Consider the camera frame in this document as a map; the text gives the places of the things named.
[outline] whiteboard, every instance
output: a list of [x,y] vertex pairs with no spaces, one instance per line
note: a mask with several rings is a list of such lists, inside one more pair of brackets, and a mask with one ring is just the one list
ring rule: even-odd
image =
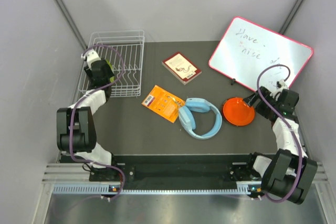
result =
[[[302,43],[235,17],[211,56],[209,66],[255,91],[260,73],[276,64],[286,65],[291,70],[286,81],[290,86],[312,54],[312,48]],[[260,85],[274,91],[277,81],[287,75],[284,67],[270,69],[261,78]]]

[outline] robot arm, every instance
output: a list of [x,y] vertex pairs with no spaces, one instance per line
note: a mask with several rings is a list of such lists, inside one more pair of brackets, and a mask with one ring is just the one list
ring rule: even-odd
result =
[[[90,80],[90,90],[84,96],[76,109],[75,123],[73,127],[72,145],[75,155],[95,162],[112,165],[113,155],[104,150],[97,143],[93,114],[104,105],[110,95],[110,88],[93,92],[94,89],[110,83],[113,78],[111,67],[105,60],[101,60],[94,50],[88,51],[83,59],[87,62],[84,70]],[[70,116],[75,104],[61,108],[57,111],[57,146],[61,151],[69,152],[69,125]]]
[[[317,163],[308,158],[300,143],[299,124],[297,117],[293,114],[299,101],[299,94],[288,90],[283,80],[279,81],[277,86],[278,89],[275,92],[270,92],[265,87],[261,87],[260,90],[266,100],[290,124],[291,129],[261,100],[255,109],[257,113],[271,121],[272,130],[276,136],[278,152],[272,159],[260,153],[254,153],[248,166],[261,176],[261,189],[263,191],[281,198],[292,188],[295,177],[300,176],[299,183],[293,194],[288,198],[289,201],[300,204],[304,201],[314,179]],[[252,106],[259,98],[259,93],[256,92],[245,98],[244,101],[248,106]],[[292,131],[299,140],[300,146],[296,145]],[[297,174],[298,148],[301,148],[303,157],[301,174]]]

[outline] blue headphones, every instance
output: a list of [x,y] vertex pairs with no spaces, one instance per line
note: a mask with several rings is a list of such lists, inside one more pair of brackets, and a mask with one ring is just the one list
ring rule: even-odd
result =
[[[206,113],[209,110],[212,110],[216,114],[216,122],[214,127],[206,134],[200,136],[193,132],[196,129],[196,122],[192,115],[192,111]],[[179,108],[179,117],[180,122],[183,128],[189,133],[190,136],[204,140],[210,137],[213,137],[217,134],[222,125],[222,115],[220,114],[218,108],[212,103],[209,103],[207,100],[202,98],[188,98],[185,102],[185,105]]]

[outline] orange card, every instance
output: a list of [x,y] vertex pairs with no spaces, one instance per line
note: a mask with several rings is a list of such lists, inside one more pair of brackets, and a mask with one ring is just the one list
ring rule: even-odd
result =
[[142,102],[142,105],[172,123],[174,123],[178,117],[178,109],[184,106],[184,104],[185,101],[181,98],[165,91],[157,85],[155,85],[146,99]]

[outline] cable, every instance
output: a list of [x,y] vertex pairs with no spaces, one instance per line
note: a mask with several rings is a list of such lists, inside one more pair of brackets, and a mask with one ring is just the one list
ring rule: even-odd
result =
[[[287,120],[265,99],[265,97],[262,95],[261,93],[261,90],[260,90],[260,78],[261,76],[267,72],[269,69],[271,68],[276,68],[276,67],[285,67],[288,69],[288,76],[287,78],[285,79],[285,81],[288,80],[289,76],[290,76],[290,69],[289,67],[287,67],[286,65],[282,65],[282,64],[278,64],[278,65],[273,65],[273,66],[270,66],[268,68],[266,68],[265,70],[263,70],[260,75],[258,76],[258,79],[257,79],[257,90],[258,90],[258,93],[260,95],[260,98],[266,103],[267,106],[269,106],[269,108],[271,110],[273,110],[273,112],[281,118],[281,120],[283,120],[283,122],[286,124],[286,126],[289,128],[289,130],[292,129],[292,127],[290,126],[290,124],[287,122]],[[284,198],[282,199],[272,199],[267,193],[265,193],[266,197],[272,201],[272,202],[276,202],[276,203],[281,203],[281,202],[284,202],[285,200],[287,200],[291,195],[292,193],[294,192],[296,186],[298,185],[299,183],[299,179],[300,179],[300,174],[301,174],[301,170],[302,170],[302,150],[301,150],[301,145],[300,145],[300,142],[298,140],[298,138],[296,137],[294,131],[290,131],[292,136],[293,136],[293,139],[295,141],[295,144],[298,148],[298,152],[299,152],[299,164],[298,164],[298,170],[297,170],[297,175],[295,177],[295,180],[294,180],[294,183],[293,183],[293,186],[292,188],[289,190],[289,192],[284,196]]]
[[83,163],[82,168],[83,168],[83,170],[86,171],[86,172],[92,172],[92,169],[91,169],[91,167],[88,165],[88,163]]
[[[119,73],[119,75],[117,75],[117,78],[111,82],[111,83],[108,83],[106,84],[105,86],[102,86],[102,87],[99,87],[97,89],[94,89],[92,90],[91,92],[88,93],[88,95],[91,95],[99,90],[103,90],[113,84],[115,84],[117,81],[120,80],[120,78],[122,77],[122,75],[125,73],[125,65],[124,65],[124,60],[123,58],[121,57],[120,53],[115,50],[114,48],[108,46],[108,45],[94,45],[92,47],[89,47],[88,49],[86,49],[82,55],[85,55],[89,50],[93,49],[93,48],[97,48],[97,47],[104,47],[104,48],[107,48],[107,49],[111,49],[112,51],[116,52],[116,55],[120,58],[120,61],[121,61],[121,64],[122,64],[122,68],[121,68],[121,72]],[[113,165],[105,165],[105,164],[101,164],[99,162],[95,162],[95,161],[92,161],[92,160],[89,160],[89,159],[77,159],[74,155],[74,149],[73,149],[73,146],[72,146],[72,138],[73,138],[73,135],[74,135],[74,120],[75,120],[75,114],[76,114],[76,108],[78,107],[78,105],[83,102],[85,99],[87,98],[87,96],[83,96],[82,98],[80,98],[74,105],[74,108],[72,109],[72,113],[71,113],[71,118],[70,118],[70,136],[69,136],[69,152],[70,152],[70,156],[72,158],[73,161],[75,162],[78,162],[78,163],[93,163],[93,164],[96,164],[96,165],[100,165],[100,166],[104,166],[104,167],[107,167],[107,168],[111,168],[111,169],[115,169],[117,170],[118,172],[120,172],[121,176],[122,176],[122,181],[121,181],[121,185],[120,185],[120,189],[118,190],[117,194],[112,198],[112,199],[116,199],[119,197],[120,193],[122,192],[123,188],[124,188],[124,184],[125,184],[125,174],[124,172],[119,169],[118,167],[116,166],[113,166]]]

